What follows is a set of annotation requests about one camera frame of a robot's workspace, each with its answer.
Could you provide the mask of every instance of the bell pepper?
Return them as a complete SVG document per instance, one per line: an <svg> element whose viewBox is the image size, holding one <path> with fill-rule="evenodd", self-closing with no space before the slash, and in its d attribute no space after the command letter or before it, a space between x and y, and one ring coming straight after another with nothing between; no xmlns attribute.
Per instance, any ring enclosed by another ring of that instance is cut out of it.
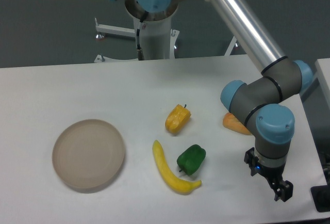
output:
<svg viewBox="0 0 330 224"><path fill-rule="evenodd" d="M186 109L177 105L169 114L165 122L165 128L172 134L178 133L189 121L191 113Z"/></svg>
<svg viewBox="0 0 330 224"><path fill-rule="evenodd" d="M184 171L187 175L194 174L201 163L205 159L206 151L199 145L192 145L183 152L176 160L180 171Z"/></svg>

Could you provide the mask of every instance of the black joint band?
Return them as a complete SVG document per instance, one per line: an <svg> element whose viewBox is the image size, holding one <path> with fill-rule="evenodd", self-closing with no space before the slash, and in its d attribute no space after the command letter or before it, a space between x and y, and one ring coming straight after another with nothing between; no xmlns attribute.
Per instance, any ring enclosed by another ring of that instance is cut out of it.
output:
<svg viewBox="0 0 330 224"><path fill-rule="evenodd" d="M264 78L269 79L276 86L277 91L278 91L278 95L279 95L279 101L282 102L283 101L283 94L282 94L282 90L281 90L281 87L279 86L279 84L272 77L264 76Z"/></svg>
<svg viewBox="0 0 330 224"><path fill-rule="evenodd" d="M267 105L267 104L260 104L260 105L258 105L257 107L255 107L252 111L250 111L250 113L248 114L248 116L246 117L246 119L245 119L245 121L244 121L244 126L245 126L245 127L247 126L248 121L249 121L249 119L251 118L251 116L252 116L254 113L256 113L257 110L263 108L265 105Z"/></svg>
<svg viewBox="0 0 330 224"><path fill-rule="evenodd" d="M270 63L267 67L265 67L262 71L261 74L263 75L268 69L270 69L272 66L274 66L276 63L280 62L281 60L284 60L288 58L287 56L283 56L279 59L277 59L276 61L273 61L272 63Z"/></svg>

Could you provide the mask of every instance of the gray wall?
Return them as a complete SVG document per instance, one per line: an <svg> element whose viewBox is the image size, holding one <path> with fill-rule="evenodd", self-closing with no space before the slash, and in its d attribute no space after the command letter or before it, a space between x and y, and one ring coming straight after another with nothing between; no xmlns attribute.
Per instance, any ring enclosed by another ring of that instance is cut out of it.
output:
<svg viewBox="0 0 330 224"><path fill-rule="evenodd" d="M330 57L328 0L246 1L291 59L304 60L315 71L316 59ZM133 40L96 41L94 17L102 24L133 27L122 1L0 0L0 67L92 63L100 53L136 58ZM223 55L232 38L203 0L181 3L173 28L180 30L177 57ZM319 149L330 152L330 111L320 87L304 107Z"/></svg>

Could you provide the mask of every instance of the green bell pepper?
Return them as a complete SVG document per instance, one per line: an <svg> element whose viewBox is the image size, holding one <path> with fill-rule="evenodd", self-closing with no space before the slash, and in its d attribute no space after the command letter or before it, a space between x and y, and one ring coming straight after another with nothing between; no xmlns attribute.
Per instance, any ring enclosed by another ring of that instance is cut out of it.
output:
<svg viewBox="0 0 330 224"><path fill-rule="evenodd" d="M194 174L201 163L205 159L206 151L199 145L192 145L183 152L176 160L180 171L184 171L187 175Z"/></svg>

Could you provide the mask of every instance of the metal stand leg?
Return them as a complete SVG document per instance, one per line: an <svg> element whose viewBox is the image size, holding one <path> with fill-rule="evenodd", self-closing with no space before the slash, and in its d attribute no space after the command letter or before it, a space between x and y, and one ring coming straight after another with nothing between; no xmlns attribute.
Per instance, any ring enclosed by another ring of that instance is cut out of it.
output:
<svg viewBox="0 0 330 224"><path fill-rule="evenodd" d="M238 48L239 46L240 46L240 44L238 43L236 37L233 37L232 40L231 40L231 42L230 42L230 44L229 44L229 46L228 46L228 48L227 48L227 51L226 51L226 53L224 55L225 56L231 55L232 52L233 52L233 50L235 48Z"/></svg>

